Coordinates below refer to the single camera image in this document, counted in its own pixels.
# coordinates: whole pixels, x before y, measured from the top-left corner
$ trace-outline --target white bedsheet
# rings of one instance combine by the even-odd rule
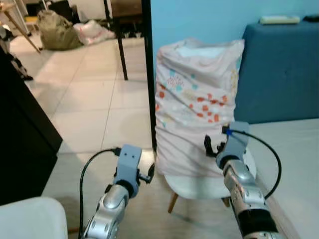
[[[274,199],[302,239],[319,234],[319,119],[251,125],[251,133],[268,142],[282,162],[282,179]],[[251,139],[257,176],[271,189],[277,176],[276,159]],[[284,222],[284,215],[279,216]]]

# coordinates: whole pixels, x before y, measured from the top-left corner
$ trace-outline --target green bag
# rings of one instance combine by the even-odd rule
[[[40,11],[37,25],[45,49],[68,50],[82,46],[72,23],[52,10]]]

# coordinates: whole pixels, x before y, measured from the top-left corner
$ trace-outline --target white plastic bag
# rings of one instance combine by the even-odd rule
[[[213,149],[234,121],[238,70],[244,41],[207,45],[195,39],[161,47],[157,55],[157,169],[167,175],[221,175],[206,157],[204,138]]]
[[[77,23],[74,25],[76,33],[80,41],[84,45],[91,45],[104,41],[106,39],[115,38],[115,34],[108,29],[101,27],[96,21],[90,20],[86,24]]]

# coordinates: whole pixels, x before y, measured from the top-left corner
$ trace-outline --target chair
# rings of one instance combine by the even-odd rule
[[[143,21],[142,3],[140,0],[111,0],[112,16],[116,38],[118,40],[124,80],[128,80],[124,50],[122,44],[122,32],[120,24]]]
[[[245,164],[251,174],[256,178],[256,164],[254,158],[247,148],[243,156]],[[168,213],[173,211],[174,205],[179,196],[186,199],[222,199],[225,206],[229,207],[230,193],[224,185],[224,178],[218,177],[187,177],[165,175],[165,179],[173,190]]]
[[[1,238],[67,239],[62,205],[55,199],[37,197],[0,207]]]

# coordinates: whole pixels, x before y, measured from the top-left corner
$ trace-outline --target blue wall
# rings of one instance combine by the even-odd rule
[[[319,0],[151,0],[151,8],[155,58],[161,46],[190,36],[207,43],[241,38],[263,15],[318,13]]]

